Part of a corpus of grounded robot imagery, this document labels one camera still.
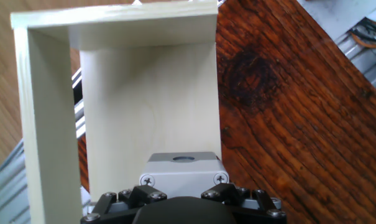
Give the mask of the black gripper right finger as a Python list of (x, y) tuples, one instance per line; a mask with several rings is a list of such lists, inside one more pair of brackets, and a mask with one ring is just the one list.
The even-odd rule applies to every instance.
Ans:
[(205, 190), (201, 199), (223, 205), (236, 223), (287, 224), (287, 214), (262, 189), (250, 190), (221, 183)]

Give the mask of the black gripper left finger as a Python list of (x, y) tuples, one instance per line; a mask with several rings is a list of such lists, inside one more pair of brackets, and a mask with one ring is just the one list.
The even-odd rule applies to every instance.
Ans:
[(100, 196), (91, 213), (83, 216), (81, 224), (133, 223), (138, 211), (145, 205), (160, 202), (168, 198), (150, 185), (135, 186), (115, 192), (106, 192)]

